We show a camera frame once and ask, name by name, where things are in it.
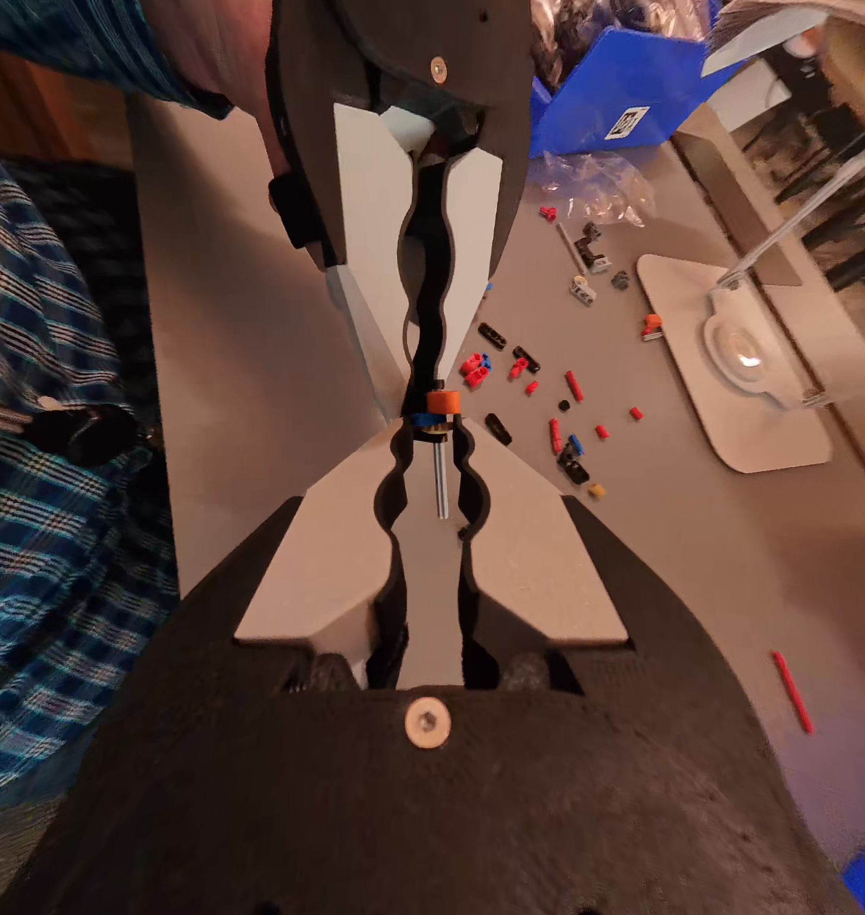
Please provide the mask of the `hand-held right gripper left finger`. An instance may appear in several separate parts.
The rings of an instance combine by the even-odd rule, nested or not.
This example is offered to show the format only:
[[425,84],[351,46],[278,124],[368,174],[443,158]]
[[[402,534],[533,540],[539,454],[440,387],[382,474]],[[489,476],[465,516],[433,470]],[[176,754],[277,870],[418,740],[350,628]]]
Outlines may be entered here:
[[336,654],[365,665],[370,688],[397,685],[409,634],[402,554],[413,432],[389,423],[301,498],[234,638]]

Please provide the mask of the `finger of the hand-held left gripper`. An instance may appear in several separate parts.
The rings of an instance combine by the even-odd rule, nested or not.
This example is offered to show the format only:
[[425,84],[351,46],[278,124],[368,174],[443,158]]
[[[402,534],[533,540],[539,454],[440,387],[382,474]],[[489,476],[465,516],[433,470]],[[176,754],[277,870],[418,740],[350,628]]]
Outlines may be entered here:
[[326,285],[381,415],[399,417],[412,374],[399,246],[414,205],[412,153],[423,149],[423,118],[397,106],[377,114],[336,103],[334,123],[346,253],[327,269]]
[[480,148],[422,167],[422,386],[450,373],[491,276],[502,161]]

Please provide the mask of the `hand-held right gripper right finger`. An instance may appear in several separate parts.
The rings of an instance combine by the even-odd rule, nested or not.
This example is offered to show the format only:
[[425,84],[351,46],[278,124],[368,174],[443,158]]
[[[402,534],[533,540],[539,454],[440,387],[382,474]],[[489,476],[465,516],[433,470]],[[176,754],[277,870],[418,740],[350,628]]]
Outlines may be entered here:
[[463,632],[499,665],[523,653],[622,646],[626,628],[561,491],[474,420],[453,450]]

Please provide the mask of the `small orange blue lego assembly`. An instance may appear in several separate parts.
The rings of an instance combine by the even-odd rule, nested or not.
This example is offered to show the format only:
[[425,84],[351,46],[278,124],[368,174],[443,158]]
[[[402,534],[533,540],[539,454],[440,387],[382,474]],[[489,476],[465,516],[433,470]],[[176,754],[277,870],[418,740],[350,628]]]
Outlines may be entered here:
[[449,517],[449,497],[446,479],[447,446],[453,432],[454,419],[460,416],[461,395],[445,390],[441,383],[424,395],[424,406],[408,416],[414,439],[432,447],[432,468],[436,513],[439,520]]

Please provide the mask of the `person's left forearm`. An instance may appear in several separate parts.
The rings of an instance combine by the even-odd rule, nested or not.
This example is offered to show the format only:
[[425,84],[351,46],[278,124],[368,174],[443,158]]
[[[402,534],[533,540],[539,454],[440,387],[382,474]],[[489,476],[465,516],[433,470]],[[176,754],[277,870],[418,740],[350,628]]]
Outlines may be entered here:
[[0,51],[220,120],[233,109],[170,63],[136,1],[0,1]]

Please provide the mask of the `long red lego axle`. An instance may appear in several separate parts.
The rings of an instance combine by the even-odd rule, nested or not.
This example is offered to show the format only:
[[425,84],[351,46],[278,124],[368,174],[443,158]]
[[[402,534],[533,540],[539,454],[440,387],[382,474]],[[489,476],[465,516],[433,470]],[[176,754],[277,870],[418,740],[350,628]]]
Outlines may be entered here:
[[815,733],[815,726],[806,708],[804,698],[799,691],[795,678],[792,674],[788,662],[781,651],[771,650],[770,657],[778,672],[779,678],[785,690],[786,698],[795,715],[798,725],[803,733],[812,736]]

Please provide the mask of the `person's left hand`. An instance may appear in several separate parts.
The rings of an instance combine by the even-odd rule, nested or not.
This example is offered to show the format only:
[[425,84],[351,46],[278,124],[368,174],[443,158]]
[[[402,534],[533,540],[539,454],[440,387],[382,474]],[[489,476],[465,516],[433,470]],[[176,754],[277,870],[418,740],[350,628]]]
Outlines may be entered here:
[[142,1],[158,46],[198,89],[218,94],[257,122],[274,176],[289,170],[266,85],[271,1]]

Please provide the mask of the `crumpled clear plastic bag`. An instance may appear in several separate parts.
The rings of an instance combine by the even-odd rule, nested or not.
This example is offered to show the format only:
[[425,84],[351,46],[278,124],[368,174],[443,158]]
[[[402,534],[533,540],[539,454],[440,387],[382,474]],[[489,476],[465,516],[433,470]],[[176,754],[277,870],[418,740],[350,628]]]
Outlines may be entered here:
[[532,162],[530,180],[564,220],[644,228],[656,217],[651,183],[619,154],[544,153]]

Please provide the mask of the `blue bin with white tag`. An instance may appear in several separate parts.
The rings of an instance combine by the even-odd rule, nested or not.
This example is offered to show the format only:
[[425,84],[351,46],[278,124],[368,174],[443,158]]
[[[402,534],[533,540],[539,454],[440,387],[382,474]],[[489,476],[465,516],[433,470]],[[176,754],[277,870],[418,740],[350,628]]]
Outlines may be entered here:
[[706,71],[701,42],[605,29],[554,92],[535,77],[531,159],[665,143],[747,62]]

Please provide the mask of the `person's plaid shirt torso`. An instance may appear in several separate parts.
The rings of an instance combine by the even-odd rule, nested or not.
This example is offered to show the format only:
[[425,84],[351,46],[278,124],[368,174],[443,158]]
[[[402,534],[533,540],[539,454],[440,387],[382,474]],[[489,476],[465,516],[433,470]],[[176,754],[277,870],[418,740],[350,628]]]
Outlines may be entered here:
[[93,163],[0,158],[0,408],[107,407],[93,468],[0,429],[0,806],[95,724],[178,606],[136,186]]

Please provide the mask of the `instruction booklet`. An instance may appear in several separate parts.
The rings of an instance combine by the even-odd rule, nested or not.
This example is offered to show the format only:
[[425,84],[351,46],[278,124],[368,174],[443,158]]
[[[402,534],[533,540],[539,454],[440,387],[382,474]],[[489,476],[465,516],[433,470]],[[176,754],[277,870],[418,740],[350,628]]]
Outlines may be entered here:
[[783,44],[838,17],[865,26],[865,1],[733,1],[722,6],[706,38],[701,77]]

